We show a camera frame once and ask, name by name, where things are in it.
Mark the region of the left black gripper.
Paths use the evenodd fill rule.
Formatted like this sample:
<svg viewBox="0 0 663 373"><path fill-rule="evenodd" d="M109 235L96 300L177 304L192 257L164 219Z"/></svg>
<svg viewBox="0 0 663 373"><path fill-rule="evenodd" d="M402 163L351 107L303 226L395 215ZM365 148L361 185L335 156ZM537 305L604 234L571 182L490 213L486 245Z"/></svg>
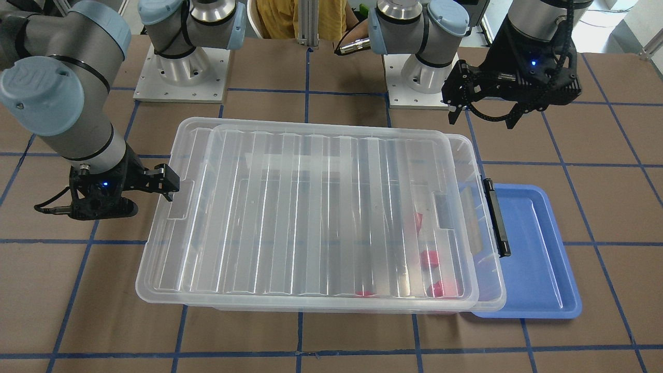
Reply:
<svg viewBox="0 0 663 373"><path fill-rule="evenodd" d="M577 72L577 51L568 40L567 23L560 24L552 40L540 41L518 31L513 24L504 23L495 36L483 63L473 72L479 78L471 83L473 73L467 61L460 59L450 71L441 96L448 106L448 121L455 124L467 106L486 97L516 102L507 114L505 125L514 129L524 115L524 106L545 109L549 105L567 105L581 94Z"/></svg>

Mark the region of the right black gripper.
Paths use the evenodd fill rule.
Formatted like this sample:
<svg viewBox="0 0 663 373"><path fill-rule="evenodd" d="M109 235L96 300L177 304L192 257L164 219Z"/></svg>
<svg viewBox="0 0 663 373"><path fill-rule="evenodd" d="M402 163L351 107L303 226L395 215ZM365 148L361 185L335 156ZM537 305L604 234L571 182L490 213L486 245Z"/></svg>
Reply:
<svg viewBox="0 0 663 373"><path fill-rule="evenodd" d="M113 168L103 173L80 174L80 168L69 170L71 211L74 220L89 221L109 218L128 218L137 215L139 207L129 198L123 197L126 188L135 186L144 172L144 190L157 193L168 202L173 202L180 191L179 175L166 163L155 168L144 168L130 146L125 155Z"/></svg>

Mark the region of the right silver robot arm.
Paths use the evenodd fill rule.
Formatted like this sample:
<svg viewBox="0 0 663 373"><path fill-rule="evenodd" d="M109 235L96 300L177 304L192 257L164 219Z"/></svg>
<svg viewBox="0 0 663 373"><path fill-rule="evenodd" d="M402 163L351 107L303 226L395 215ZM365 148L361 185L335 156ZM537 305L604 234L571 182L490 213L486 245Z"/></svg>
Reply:
<svg viewBox="0 0 663 373"><path fill-rule="evenodd" d="M175 101L191 94L210 102L224 74L209 49L237 50L247 28L239 1L140 1L140 21L151 39L147 83L140 100ZM70 165L68 185L35 205L41 214L89 221L135 216L126 191L172 201L180 177L171 167L147 168L104 113L131 29L104 3L76 2L61 17L35 1L2 1L2 105Z"/></svg>

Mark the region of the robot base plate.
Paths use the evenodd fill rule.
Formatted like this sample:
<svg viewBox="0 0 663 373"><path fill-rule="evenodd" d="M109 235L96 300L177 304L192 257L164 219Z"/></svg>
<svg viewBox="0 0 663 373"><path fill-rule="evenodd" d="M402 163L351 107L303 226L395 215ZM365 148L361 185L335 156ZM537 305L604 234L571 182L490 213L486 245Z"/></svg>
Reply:
<svg viewBox="0 0 663 373"><path fill-rule="evenodd" d="M154 54L151 46L133 98L139 102L221 104L225 97L230 51L197 48L181 59Z"/></svg>
<svg viewBox="0 0 663 373"><path fill-rule="evenodd" d="M441 88L457 61L456 54L448 66L434 68L422 64L414 54L384 55L384 77L390 107L448 110Z"/></svg>

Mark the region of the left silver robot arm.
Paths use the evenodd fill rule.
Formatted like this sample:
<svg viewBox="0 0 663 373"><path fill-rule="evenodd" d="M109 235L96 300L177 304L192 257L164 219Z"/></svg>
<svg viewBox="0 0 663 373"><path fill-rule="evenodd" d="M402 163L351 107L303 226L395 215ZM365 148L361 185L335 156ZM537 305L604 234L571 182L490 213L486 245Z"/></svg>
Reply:
<svg viewBox="0 0 663 373"><path fill-rule="evenodd" d="M470 16L455 1L378 1L367 19L372 51L407 54L413 89L440 92L455 124L468 109L512 129L521 117L582 94L573 28L590 1L513 1L484 61L454 57Z"/></svg>

